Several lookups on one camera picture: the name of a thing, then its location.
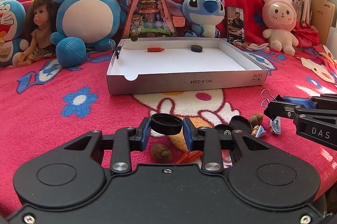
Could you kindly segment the black binder clip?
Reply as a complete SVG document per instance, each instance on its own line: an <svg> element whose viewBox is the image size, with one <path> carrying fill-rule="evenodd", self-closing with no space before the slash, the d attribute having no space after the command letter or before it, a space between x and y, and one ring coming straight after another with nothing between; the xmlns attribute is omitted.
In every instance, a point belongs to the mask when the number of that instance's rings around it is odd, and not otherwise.
<svg viewBox="0 0 337 224"><path fill-rule="evenodd" d="M113 55L115 56L116 59L119 59L120 51L122 50L123 45L117 45L113 39L109 40L109 44L113 51Z"/></svg>
<svg viewBox="0 0 337 224"><path fill-rule="evenodd" d="M283 102L283 99L280 95L273 96L268 88L265 88L261 91L261 107L265 110L268 107L277 105L278 103Z"/></svg>

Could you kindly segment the light blue hair clip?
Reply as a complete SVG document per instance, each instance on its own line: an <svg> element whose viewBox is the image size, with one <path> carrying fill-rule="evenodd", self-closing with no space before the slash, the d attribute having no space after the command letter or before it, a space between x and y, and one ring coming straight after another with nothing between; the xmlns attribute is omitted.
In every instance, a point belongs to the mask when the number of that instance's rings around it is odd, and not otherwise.
<svg viewBox="0 0 337 224"><path fill-rule="evenodd" d="M261 125L256 125L251 132L251 135L260 138L266 135L266 130Z"/></svg>
<svg viewBox="0 0 337 224"><path fill-rule="evenodd" d="M270 131L272 134L279 135L281 134L281 118L276 117L273 120L270 120Z"/></svg>

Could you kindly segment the brown walnut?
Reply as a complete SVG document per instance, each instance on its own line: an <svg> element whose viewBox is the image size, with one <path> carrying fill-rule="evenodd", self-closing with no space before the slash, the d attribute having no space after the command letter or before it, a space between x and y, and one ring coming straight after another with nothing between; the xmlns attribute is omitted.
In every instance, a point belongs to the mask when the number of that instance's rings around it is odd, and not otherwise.
<svg viewBox="0 0 337 224"><path fill-rule="evenodd" d="M159 164L168 164L173 158L171 150L163 144L153 144L151 146L151 156Z"/></svg>

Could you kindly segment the black round cap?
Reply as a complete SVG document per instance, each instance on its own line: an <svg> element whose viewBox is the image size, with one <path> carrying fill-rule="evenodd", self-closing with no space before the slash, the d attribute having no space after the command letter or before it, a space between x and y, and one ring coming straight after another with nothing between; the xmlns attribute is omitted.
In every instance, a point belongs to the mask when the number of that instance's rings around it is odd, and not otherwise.
<svg viewBox="0 0 337 224"><path fill-rule="evenodd" d="M183 120L168 113L155 113L151 116L150 126L156 133L172 136L181 132Z"/></svg>

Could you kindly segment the red plastic crayon piece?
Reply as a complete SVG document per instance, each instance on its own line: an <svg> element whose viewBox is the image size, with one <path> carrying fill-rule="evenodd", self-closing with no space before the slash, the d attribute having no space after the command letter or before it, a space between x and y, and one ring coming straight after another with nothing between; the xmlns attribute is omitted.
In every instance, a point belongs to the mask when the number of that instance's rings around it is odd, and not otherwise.
<svg viewBox="0 0 337 224"><path fill-rule="evenodd" d="M147 52L162 52L165 49L162 47L148 47Z"/></svg>

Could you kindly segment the black lid with logo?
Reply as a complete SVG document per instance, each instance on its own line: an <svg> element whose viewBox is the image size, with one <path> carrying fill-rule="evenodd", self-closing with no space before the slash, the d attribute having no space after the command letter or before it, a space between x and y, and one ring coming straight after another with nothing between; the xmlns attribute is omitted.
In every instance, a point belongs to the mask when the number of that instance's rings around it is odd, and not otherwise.
<svg viewBox="0 0 337 224"><path fill-rule="evenodd" d="M225 136L230 136L231 132L234 130L233 127L231 127L228 124L215 125L214 129L216 129L219 132L219 134L225 135Z"/></svg>

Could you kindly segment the white cardboard box tray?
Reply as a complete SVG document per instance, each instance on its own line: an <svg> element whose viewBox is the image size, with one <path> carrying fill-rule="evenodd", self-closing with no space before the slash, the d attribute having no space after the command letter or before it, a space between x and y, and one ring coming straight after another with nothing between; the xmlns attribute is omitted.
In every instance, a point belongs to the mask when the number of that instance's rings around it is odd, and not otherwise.
<svg viewBox="0 0 337 224"><path fill-rule="evenodd" d="M247 53L219 38L122 39L106 73L111 95L130 95L262 85L268 70ZM192 45L203 47L192 52ZM162 47L162 52L147 52Z"/></svg>

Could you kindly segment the pink bunny plush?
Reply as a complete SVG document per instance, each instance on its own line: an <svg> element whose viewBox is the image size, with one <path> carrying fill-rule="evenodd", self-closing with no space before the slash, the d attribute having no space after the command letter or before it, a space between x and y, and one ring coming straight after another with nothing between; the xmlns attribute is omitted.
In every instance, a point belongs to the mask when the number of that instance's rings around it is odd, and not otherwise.
<svg viewBox="0 0 337 224"><path fill-rule="evenodd" d="M296 11L292 0L263 0L262 18L266 29L262 35L270 48L294 56L298 39L291 33L296 26Z"/></svg>

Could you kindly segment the red cartoon blanket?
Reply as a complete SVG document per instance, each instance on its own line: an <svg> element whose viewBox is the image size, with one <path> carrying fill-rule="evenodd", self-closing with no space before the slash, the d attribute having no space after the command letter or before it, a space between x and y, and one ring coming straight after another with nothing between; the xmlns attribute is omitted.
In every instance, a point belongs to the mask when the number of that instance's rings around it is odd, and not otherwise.
<svg viewBox="0 0 337 224"><path fill-rule="evenodd" d="M256 24L262 0L225 0L226 6L242 8L246 39L262 43L263 28ZM118 128L137 126L155 112L189 117L199 126L228 123L233 116L249 118L262 112L260 93L308 97L336 93L336 85L320 79L299 58L314 59L318 54L292 57L276 52L253 54L268 69L263 86L209 91L166 92L135 96L110 96L106 72L111 51L88 53L78 68L62 68L56 59L45 59L22 68L1 67L1 216L21 207L13 188L19 166L92 129L112 134ZM336 183L336 151L324 148L295 134L291 120L283 119L281 134L269 130L262 138L309 162L320 174L318 197Z"/></svg>

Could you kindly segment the black round lid in tray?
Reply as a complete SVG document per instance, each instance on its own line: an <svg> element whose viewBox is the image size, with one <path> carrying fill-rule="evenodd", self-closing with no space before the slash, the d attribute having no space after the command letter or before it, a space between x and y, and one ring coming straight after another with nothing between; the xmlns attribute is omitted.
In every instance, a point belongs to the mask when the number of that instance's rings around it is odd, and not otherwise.
<svg viewBox="0 0 337 224"><path fill-rule="evenodd" d="M192 45L190 49L192 52L202 52L203 51L203 47L200 45Z"/></svg>

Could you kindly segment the wooden board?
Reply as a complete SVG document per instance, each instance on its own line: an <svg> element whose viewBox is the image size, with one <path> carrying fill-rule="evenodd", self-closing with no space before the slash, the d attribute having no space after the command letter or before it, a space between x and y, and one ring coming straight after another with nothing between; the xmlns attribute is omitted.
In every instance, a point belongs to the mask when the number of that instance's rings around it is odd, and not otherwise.
<svg viewBox="0 0 337 224"><path fill-rule="evenodd" d="M311 0L310 11L311 25L319 34L319 42L326 44L335 14L335 5L328 0Z"/></svg>

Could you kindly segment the pink triangular diorama box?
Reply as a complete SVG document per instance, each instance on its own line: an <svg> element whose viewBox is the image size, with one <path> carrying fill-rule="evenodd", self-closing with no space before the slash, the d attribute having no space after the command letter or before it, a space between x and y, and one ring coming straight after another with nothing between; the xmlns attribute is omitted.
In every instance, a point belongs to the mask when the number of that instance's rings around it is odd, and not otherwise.
<svg viewBox="0 0 337 224"><path fill-rule="evenodd" d="M176 29L166 0L132 0L122 38L173 37Z"/></svg>

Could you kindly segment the round blue mouse plush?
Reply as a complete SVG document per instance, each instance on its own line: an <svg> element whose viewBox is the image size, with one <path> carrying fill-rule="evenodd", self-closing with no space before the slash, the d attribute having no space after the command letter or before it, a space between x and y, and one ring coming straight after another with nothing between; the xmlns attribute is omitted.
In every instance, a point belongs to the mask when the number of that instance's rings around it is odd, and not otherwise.
<svg viewBox="0 0 337 224"><path fill-rule="evenodd" d="M56 32L50 36L63 68L81 65L87 50L108 51L125 23L131 0L52 0L59 4Z"/></svg>

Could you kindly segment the brown haired doll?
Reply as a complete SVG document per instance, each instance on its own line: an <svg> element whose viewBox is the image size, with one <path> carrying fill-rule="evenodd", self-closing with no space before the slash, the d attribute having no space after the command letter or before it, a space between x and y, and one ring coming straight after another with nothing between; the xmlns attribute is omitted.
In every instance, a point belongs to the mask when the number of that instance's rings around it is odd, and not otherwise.
<svg viewBox="0 0 337 224"><path fill-rule="evenodd" d="M55 45L50 36L56 32L58 5L52 0L32 0L26 13L25 32L30 44L13 57L13 66L23 67L52 57Z"/></svg>

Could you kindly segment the Doraemon plush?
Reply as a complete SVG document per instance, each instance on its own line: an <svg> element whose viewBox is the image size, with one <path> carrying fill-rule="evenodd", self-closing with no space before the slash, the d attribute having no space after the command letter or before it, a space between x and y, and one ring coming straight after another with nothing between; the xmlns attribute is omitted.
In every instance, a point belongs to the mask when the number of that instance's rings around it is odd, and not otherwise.
<svg viewBox="0 0 337 224"><path fill-rule="evenodd" d="M0 6L1 12L1 67L17 66L19 55L29 47L29 42L21 38L26 12L16 0L5 0Z"/></svg>

